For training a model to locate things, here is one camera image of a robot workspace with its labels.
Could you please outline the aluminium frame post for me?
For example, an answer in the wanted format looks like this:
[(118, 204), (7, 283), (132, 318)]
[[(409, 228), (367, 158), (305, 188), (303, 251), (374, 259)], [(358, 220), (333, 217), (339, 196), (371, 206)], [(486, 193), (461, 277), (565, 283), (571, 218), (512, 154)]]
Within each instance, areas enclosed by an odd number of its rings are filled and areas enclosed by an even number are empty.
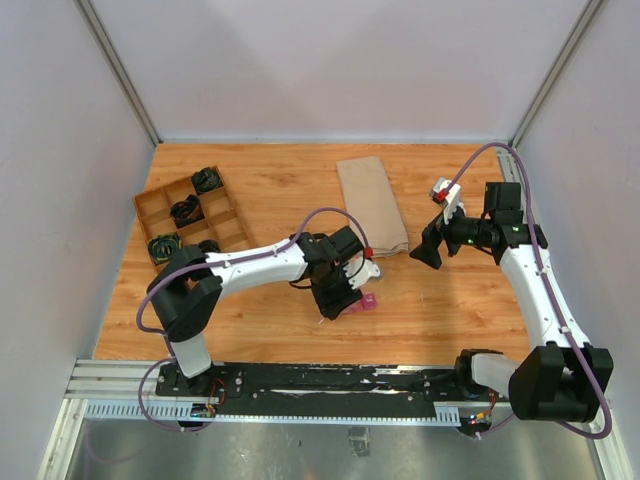
[(580, 11), (572, 28), (556, 54), (540, 86), (536, 90), (524, 115), (519, 121), (509, 145), (515, 149), (522, 143), (541, 110), (549, 100), (555, 87), (567, 70), (571, 60), (579, 50), (596, 20), (607, 6), (607, 0), (588, 0)]
[(85, 22), (89, 33), (93, 37), (131, 111), (145, 132), (149, 142), (154, 147), (157, 147), (163, 142), (163, 140), (159, 135), (159, 132), (146, 109), (141, 96), (134, 86), (126, 66), (123, 63), (106, 25), (94, 5), (94, 2), (90, 0), (74, 0), (73, 3)]

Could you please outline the left aluminium frame post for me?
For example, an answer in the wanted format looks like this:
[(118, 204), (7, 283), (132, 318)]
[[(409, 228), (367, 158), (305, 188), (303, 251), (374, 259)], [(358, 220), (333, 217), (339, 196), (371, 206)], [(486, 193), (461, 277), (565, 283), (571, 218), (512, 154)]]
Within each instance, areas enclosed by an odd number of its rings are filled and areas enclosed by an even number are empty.
[(154, 147), (157, 147), (163, 142), (163, 140), (159, 135), (159, 132), (146, 109), (141, 96), (134, 86), (126, 66), (123, 63), (106, 25), (94, 5), (94, 2), (90, 0), (74, 0), (73, 3), (85, 22), (89, 33), (93, 37), (131, 111), (145, 132), (149, 142)]

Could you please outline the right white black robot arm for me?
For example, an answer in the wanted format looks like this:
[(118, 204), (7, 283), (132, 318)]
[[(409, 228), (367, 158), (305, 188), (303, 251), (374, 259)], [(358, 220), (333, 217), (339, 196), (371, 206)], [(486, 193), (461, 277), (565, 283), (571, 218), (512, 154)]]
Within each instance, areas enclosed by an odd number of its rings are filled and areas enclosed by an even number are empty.
[(614, 368), (611, 354), (595, 347), (578, 326), (560, 292), (541, 228), (528, 225), (521, 186), (489, 182), (480, 217), (469, 217), (461, 188), (441, 178), (431, 190), (440, 213), (425, 227), (411, 258), (433, 269), (463, 246), (489, 254), (508, 279), (525, 320), (530, 353), (522, 362), (487, 349), (457, 357), (453, 387), (466, 400), (488, 389), (509, 400), (520, 420), (587, 423), (603, 411), (601, 395)]

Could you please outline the pink weekly pill organizer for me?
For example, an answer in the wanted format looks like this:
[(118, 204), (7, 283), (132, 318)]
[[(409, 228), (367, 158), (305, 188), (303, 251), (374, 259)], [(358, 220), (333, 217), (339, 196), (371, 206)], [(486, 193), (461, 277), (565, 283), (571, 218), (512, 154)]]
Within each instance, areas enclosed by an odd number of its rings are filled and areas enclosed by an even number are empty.
[(345, 315), (356, 314), (360, 312), (376, 309), (378, 306), (376, 295), (374, 292), (364, 292), (362, 298), (354, 302), (343, 311)]

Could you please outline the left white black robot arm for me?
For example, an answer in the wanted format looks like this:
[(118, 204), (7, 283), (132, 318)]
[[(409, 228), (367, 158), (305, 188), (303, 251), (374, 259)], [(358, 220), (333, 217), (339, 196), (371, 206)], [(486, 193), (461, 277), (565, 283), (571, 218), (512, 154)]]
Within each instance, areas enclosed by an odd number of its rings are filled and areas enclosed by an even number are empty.
[(309, 288), (321, 315), (336, 319), (363, 298), (361, 287), (378, 275), (369, 248), (346, 226), (331, 235), (299, 232), (278, 243), (234, 253), (179, 250), (147, 288), (163, 335), (178, 365), (179, 383), (190, 394), (214, 383), (203, 331), (217, 303), (235, 293), (286, 282)]

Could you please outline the wooden compartment tray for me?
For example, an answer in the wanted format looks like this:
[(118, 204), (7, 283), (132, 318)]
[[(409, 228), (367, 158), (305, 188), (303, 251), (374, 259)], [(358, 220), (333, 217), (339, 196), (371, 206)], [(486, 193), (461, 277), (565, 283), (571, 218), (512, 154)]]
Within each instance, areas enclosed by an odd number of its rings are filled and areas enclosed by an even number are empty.
[(257, 246), (218, 167), (199, 171), (133, 197), (147, 255), (159, 273), (182, 247), (222, 252)]

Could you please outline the right aluminium frame post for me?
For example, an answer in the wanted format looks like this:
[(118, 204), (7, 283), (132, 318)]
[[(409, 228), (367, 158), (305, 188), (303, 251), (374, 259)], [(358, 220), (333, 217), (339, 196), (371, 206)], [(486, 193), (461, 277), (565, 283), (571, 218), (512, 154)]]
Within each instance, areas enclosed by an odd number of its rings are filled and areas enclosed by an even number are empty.
[(549, 100), (555, 87), (567, 70), (571, 60), (579, 50), (596, 20), (607, 6), (607, 0), (588, 0), (580, 11), (572, 28), (556, 54), (540, 86), (536, 90), (524, 115), (519, 121), (509, 145), (515, 149), (522, 143), (541, 110)]

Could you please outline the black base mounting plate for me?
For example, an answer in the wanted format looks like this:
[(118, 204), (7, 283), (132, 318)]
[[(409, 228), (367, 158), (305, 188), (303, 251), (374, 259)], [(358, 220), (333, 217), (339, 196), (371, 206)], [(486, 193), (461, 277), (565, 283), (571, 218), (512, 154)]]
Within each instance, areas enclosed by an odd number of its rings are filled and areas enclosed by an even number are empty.
[(486, 405), (502, 399), (486, 387), (459, 386), (451, 367), (414, 365), (226, 363), (187, 379), (178, 366), (169, 363), (159, 370), (155, 393), (196, 398), (213, 405), (216, 413), (228, 402), (251, 398), (276, 405), (300, 398), (313, 410), (323, 405), (378, 405), (395, 399), (434, 405)]

